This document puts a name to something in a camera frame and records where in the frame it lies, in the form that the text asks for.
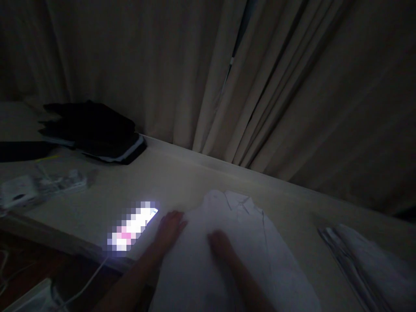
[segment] folded clothes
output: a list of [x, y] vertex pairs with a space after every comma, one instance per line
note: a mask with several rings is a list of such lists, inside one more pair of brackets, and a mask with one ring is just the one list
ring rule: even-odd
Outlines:
[[416, 272], [357, 231], [318, 229], [365, 311], [416, 311]]
[[146, 148], [135, 124], [101, 103], [46, 104], [47, 111], [61, 116], [42, 122], [46, 142], [77, 149], [102, 162], [130, 164]]
[[128, 150], [124, 152], [124, 154], [122, 154], [121, 156], [119, 156], [117, 158], [111, 158], [111, 157], [105, 157], [105, 156], [92, 155], [90, 153], [86, 153], [85, 151], [82, 151], [82, 153], [84, 155], [87, 155], [87, 156], [93, 156], [95, 159], [99, 159], [99, 160], [105, 161], [107, 163], [123, 163], [123, 164], [126, 164], [125, 163], [125, 162], [127, 162], [126, 160], [129, 159], [129, 157], [132, 156], [132, 154], [134, 154], [136, 151], [141, 150], [143, 147], [144, 147], [144, 149], [146, 148], [146, 144], [144, 142], [143, 136], [139, 135], [138, 133], [135, 133], [135, 134], [137, 134], [137, 140], [136, 140], [136, 142], [133, 145], [131, 145], [128, 148]]

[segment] wooden floor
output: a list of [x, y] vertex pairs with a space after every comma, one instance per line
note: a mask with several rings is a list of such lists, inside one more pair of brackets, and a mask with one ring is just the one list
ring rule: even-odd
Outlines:
[[[10, 254], [3, 271], [4, 279], [7, 280], [30, 265], [9, 281], [7, 289], [0, 296], [0, 311], [45, 278], [51, 278], [61, 298], [67, 300], [82, 289], [99, 266], [83, 257], [68, 255], [1, 231], [0, 250], [7, 250]], [[0, 263], [3, 259], [4, 254], [0, 253]], [[86, 291], [67, 307], [68, 310], [91, 311], [120, 276], [119, 272], [103, 267]], [[153, 293], [154, 289], [151, 287], [144, 289], [139, 301], [139, 311], [147, 311]]]
[[[57, 250], [31, 241], [0, 232], [0, 250], [7, 250], [9, 257], [3, 270], [3, 278], [9, 279], [20, 269], [31, 265], [8, 282], [7, 289], [0, 296], [0, 311], [39, 284], [45, 278], [53, 278], [71, 257]], [[0, 253], [3, 263], [4, 254]]]

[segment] white cable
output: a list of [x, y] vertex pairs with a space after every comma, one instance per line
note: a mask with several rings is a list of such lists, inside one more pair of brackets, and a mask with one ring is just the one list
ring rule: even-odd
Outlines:
[[6, 279], [3, 277], [3, 271], [4, 267], [6, 266], [7, 259], [9, 258], [9, 252], [7, 250], [0, 250], [4, 254], [4, 259], [0, 267], [0, 280], [1, 280], [1, 290], [0, 290], [0, 296], [3, 294], [3, 292], [6, 290], [6, 288], [9, 286], [9, 283]]
[[79, 223], [81, 223], [82, 227], [84, 227], [84, 223], [82, 222], [81, 218], [79, 217], [78, 209], [75, 206], [71, 205], [71, 200], [69, 199], [68, 194], [66, 194], [63, 190], [61, 190], [59, 188], [59, 185], [54, 180], [51, 179], [51, 177], [49, 176], [49, 174], [46, 172], [45, 167], [42, 166], [41, 163], [37, 163], [36, 164], [36, 167], [41, 171], [41, 173], [44, 175], [44, 177], [52, 183], [52, 185], [56, 188], [56, 190], [58, 191], [58, 193], [61, 193], [62, 195], [65, 196], [66, 201], [64, 201], [64, 200], [61, 199], [61, 202], [63, 202], [65, 205], [67, 205], [69, 208], [71, 208], [72, 211], [74, 212], [75, 218], [77, 220], [76, 226], [79, 228], [80, 227], [80, 224]]
[[67, 300], [66, 302], [64, 302], [63, 304], [60, 305], [60, 307], [56, 310], [59, 311], [60, 309], [62, 309], [64, 306], [66, 306], [67, 304], [71, 303], [72, 301], [74, 301], [75, 299], [77, 299], [87, 288], [88, 286], [90, 286], [92, 280], [94, 279], [94, 277], [98, 274], [98, 272], [101, 270], [101, 268], [104, 266], [104, 264], [106, 263], [106, 261], [108, 260], [108, 257], [106, 257], [104, 259], [104, 261], [101, 263], [101, 265], [98, 267], [98, 269], [95, 271], [95, 273], [91, 276], [90, 280], [85, 284], [84, 288], [81, 289], [77, 294], [75, 294], [72, 298], [70, 298], [69, 300]]
[[7, 250], [0, 250], [0, 252], [2, 252], [4, 254], [4, 259], [3, 262], [1, 264], [0, 267], [0, 280], [1, 280], [1, 285], [0, 285], [0, 296], [3, 294], [3, 292], [6, 291], [7, 287], [9, 286], [9, 281], [11, 281], [16, 275], [18, 275], [20, 272], [26, 270], [27, 268], [31, 267], [32, 265], [34, 265], [36, 262], [32, 262], [31, 264], [25, 266], [24, 268], [17, 270], [15, 273], [13, 273], [12, 275], [10, 275], [10, 277], [8, 279], [4, 279], [3, 277], [3, 271], [4, 271], [4, 267], [6, 266], [6, 262], [9, 258], [9, 252]]
[[[59, 186], [56, 184], [55, 181], [53, 181], [51, 179], [51, 177], [48, 175], [48, 173], [46, 172], [45, 168], [40, 164], [37, 163], [37, 167], [39, 168], [39, 170], [43, 173], [44, 177], [47, 178], [53, 185], [54, 187], [58, 190], [58, 192], [62, 193], [65, 197], [67, 197], [67, 194], [62, 191]], [[68, 202], [66, 201], [62, 201], [64, 202], [67, 206], [69, 206], [75, 213], [75, 217], [77, 219], [77, 221], [81, 221], [80, 217], [79, 217], [79, 213], [78, 210], [73, 207], [72, 205], [70, 205]], [[101, 263], [101, 265], [98, 267], [98, 269], [94, 272], [94, 274], [91, 276], [91, 278], [89, 279], [89, 281], [85, 284], [85, 286], [78, 292], [76, 293], [74, 296], [72, 296], [72, 298], [70, 298], [69, 300], [67, 300], [66, 302], [64, 302], [63, 304], [61, 304], [57, 309], [56, 312], [61, 310], [63, 307], [65, 307], [66, 305], [68, 305], [69, 303], [73, 302], [75, 299], [77, 299], [87, 288], [88, 286], [90, 286], [92, 280], [96, 277], [96, 275], [98, 274], [98, 272], [101, 270], [101, 268], [104, 266], [104, 264], [106, 263], [106, 261], [108, 260], [108, 257], [106, 257], [104, 259], [104, 261]]]

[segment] curtain fold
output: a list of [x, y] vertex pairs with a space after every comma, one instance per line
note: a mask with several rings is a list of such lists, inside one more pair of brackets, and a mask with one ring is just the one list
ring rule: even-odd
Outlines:
[[416, 206], [416, 3], [250, 1], [234, 58], [246, 0], [2, 1], [0, 97], [91, 99], [199, 153]]
[[390, 214], [414, 206], [414, 9], [354, 2], [250, 168]]
[[192, 148], [202, 144], [201, 105], [221, 91], [245, 4], [10, 0], [3, 15], [14, 16], [35, 107], [91, 99], [149, 136]]

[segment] charging cable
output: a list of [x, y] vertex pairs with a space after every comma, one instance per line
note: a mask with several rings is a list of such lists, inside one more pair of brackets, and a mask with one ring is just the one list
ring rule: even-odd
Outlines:
[[70, 298], [69, 300], [65, 301], [63, 304], [61, 304], [57, 308], [56, 312], [59, 311], [60, 309], [62, 309], [64, 306], [66, 306], [66, 305], [70, 304], [71, 302], [73, 302], [75, 299], [77, 299], [88, 288], [88, 286], [90, 286], [92, 280], [95, 278], [95, 276], [101, 270], [101, 268], [104, 266], [104, 264], [106, 263], [107, 260], [108, 260], [108, 257], [106, 257], [104, 259], [104, 261], [101, 263], [101, 265], [98, 267], [98, 269], [94, 272], [94, 274], [91, 276], [91, 278], [89, 279], [89, 281], [85, 284], [85, 286], [78, 293], [76, 293], [72, 298]]
[[[51, 177], [49, 176], [49, 174], [46, 172], [46, 170], [45, 170], [45, 167], [43, 167], [42, 166], [42, 164], [40, 164], [39, 163], [39, 161], [37, 161], [37, 164], [36, 164], [36, 166], [37, 166], [37, 168], [40, 170], [40, 172], [44, 175], [44, 177], [46, 178], [46, 179], [48, 179], [53, 185], [54, 185], [54, 187], [56, 188], [56, 190], [59, 192], [59, 193], [61, 193], [61, 194], [63, 194], [66, 198], [67, 198], [67, 194], [65, 194], [65, 192], [63, 192], [61, 189], [60, 189], [60, 187], [59, 187], [59, 185], [57, 185], [56, 184], [56, 182], [54, 181], [54, 180], [52, 180], [51, 179]], [[79, 217], [79, 214], [78, 214], [78, 210], [75, 208], [75, 207], [73, 207], [72, 205], [70, 205], [68, 202], [65, 202], [65, 201], [62, 201], [62, 202], [64, 202], [67, 206], [69, 206], [73, 211], [74, 211], [74, 213], [75, 213], [75, 217], [76, 217], [76, 219], [77, 219], [77, 222], [81, 222], [81, 218]], [[104, 261], [100, 264], [100, 266], [97, 268], [97, 270], [94, 272], [94, 274], [91, 276], [91, 278], [88, 280], [88, 282], [85, 284], [85, 286], [78, 292], [78, 293], [76, 293], [74, 296], [72, 296], [72, 298], [70, 298], [69, 300], [67, 300], [66, 302], [64, 302], [63, 304], [61, 304], [57, 309], [56, 309], [56, 312], [57, 311], [59, 311], [59, 310], [61, 310], [63, 307], [65, 307], [66, 305], [68, 305], [68, 304], [70, 304], [71, 302], [73, 302], [75, 299], [77, 299], [87, 288], [88, 288], [88, 286], [90, 286], [90, 284], [91, 284], [91, 282], [92, 282], [92, 280], [96, 277], [96, 275], [98, 274], [98, 272], [101, 270], [101, 268], [104, 266], [104, 264], [106, 263], [106, 261], [108, 260], [108, 257], [106, 257], [105, 259], [104, 259]]]

